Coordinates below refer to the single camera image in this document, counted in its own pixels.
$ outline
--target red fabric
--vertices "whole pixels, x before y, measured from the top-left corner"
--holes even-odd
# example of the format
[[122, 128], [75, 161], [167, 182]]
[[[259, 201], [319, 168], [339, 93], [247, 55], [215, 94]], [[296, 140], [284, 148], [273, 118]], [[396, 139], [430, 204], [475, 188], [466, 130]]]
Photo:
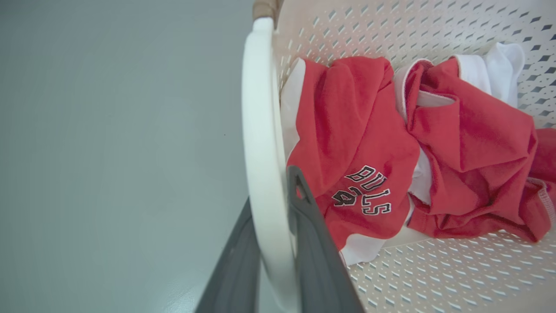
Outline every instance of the red fabric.
[[552, 203], [556, 203], [556, 129], [537, 129], [539, 145], [530, 177], [542, 179]]
[[[539, 241], [551, 223], [537, 193], [542, 186], [527, 181], [537, 150], [533, 119], [459, 79], [458, 71], [454, 58], [418, 63], [407, 79], [407, 130], [433, 172], [431, 205], [416, 199], [409, 227], [441, 238], [505, 229]], [[417, 106], [419, 90], [453, 103]]]
[[[406, 193], [419, 146], [395, 109], [390, 63], [384, 58], [351, 57], [327, 68], [305, 62], [296, 119], [300, 141], [288, 165], [303, 171], [339, 249], [353, 233], [375, 238], [396, 235], [409, 211]], [[346, 177], [365, 166], [372, 168], [362, 172], [365, 177]], [[372, 189], [374, 179], [382, 184], [365, 190], [363, 186]], [[340, 191], [351, 194], [341, 198], [347, 199], [345, 203], [333, 198]], [[377, 214], [370, 215], [375, 207]]]

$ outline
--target perforated basket wall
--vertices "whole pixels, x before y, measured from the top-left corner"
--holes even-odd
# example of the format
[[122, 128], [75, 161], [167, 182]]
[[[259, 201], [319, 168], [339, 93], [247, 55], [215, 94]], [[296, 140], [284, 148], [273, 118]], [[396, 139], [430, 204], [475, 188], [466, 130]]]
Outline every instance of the perforated basket wall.
[[[354, 55], [385, 56], [396, 69], [416, 58], [440, 63], [455, 53], [483, 55], [495, 42], [521, 44], [527, 60], [519, 109], [538, 128], [556, 128], [551, 1], [286, 0], [273, 47], [282, 87], [297, 57], [328, 65]], [[555, 253], [554, 232], [536, 245], [498, 232], [385, 248], [349, 272], [368, 312], [514, 311], [523, 305], [536, 312], [556, 298]], [[556, 306], [546, 310], [556, 312]]]

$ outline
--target basket handle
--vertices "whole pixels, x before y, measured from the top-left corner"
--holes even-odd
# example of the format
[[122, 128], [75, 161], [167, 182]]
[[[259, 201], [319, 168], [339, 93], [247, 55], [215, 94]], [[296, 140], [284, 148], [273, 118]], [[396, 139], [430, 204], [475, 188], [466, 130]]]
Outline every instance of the basket handle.
[[284, 0], [255, 0], [255, 3], [253, 3], [253, 21], [261, 17], [271, 17], [276, 26], [282, 2]]

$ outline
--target gray floor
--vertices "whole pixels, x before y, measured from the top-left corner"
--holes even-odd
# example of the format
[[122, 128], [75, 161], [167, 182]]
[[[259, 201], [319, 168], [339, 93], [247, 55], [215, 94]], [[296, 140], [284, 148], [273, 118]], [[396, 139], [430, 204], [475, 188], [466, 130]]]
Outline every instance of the gray floor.
[[247, 196], [251, 4], [0, 1], [0, 312], [194, 309]]

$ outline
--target white laundry basket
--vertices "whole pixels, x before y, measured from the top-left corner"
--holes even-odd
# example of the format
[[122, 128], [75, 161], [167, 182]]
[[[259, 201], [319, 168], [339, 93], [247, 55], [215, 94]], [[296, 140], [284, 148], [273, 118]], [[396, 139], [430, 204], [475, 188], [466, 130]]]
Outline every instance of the white laundry basket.
[[[297, 57], [329, 65], [385, 56], [396, 69], [416, 58], [437, 64], [516, 42], [526, 54], [518, 108], [536, 127], [556, 128], [554, 0], [261, 0], [254, 18], [242, 81], [247, 178], [257, 240], [285, 311], [299, 306], [279, 91]], [[554, 231], [538, 244], [504, 231], [393, 244], [371, 263], [349, 267], [368, 312], [556, 312]]]

